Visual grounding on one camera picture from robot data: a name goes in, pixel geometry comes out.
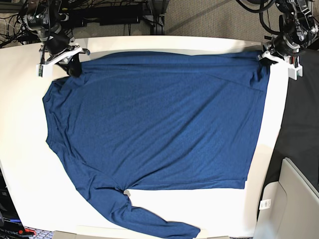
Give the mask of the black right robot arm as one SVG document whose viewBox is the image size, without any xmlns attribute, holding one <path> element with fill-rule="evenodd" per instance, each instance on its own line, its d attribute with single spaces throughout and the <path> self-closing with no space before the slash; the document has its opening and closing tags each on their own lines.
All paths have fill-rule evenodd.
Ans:
<svg viewBox="0 0 319 239">
<path fill-rule="evenodd" d="M 79 77 L 82 74 L 79 55 L 90 54 L 88 49 L 75 43 L 74 36 L 63 32 L 61 22 L 67 21 L 69 16 L 59 12 L 61 4 L 60 0 L 27 1 L 23 22 L 42 43 L 40 63 L 36 65 L 39 77 L 51 76 L 54 65 L 58 65 L 69 76 Z"/>
</svg>

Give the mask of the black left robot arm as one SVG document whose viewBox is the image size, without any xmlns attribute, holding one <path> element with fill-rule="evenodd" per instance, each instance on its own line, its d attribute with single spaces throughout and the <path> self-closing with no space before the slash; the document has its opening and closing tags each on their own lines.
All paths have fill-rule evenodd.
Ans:
<svg viewBox="0 0 319 239">
<path fill-rule="evenodd" d="M 274 31 L 264 23 L 263 13 L 259 13 L 262 27 L 271 34 L 263 44 L 261 58 L 277 57 L 288 62 L 293 68 L 300 66 L 299 56 L 318 36 L 319 25 L 307 0 L 272 0 L 282 13 L 279 16 L 279 30 Z"/>
</svg>

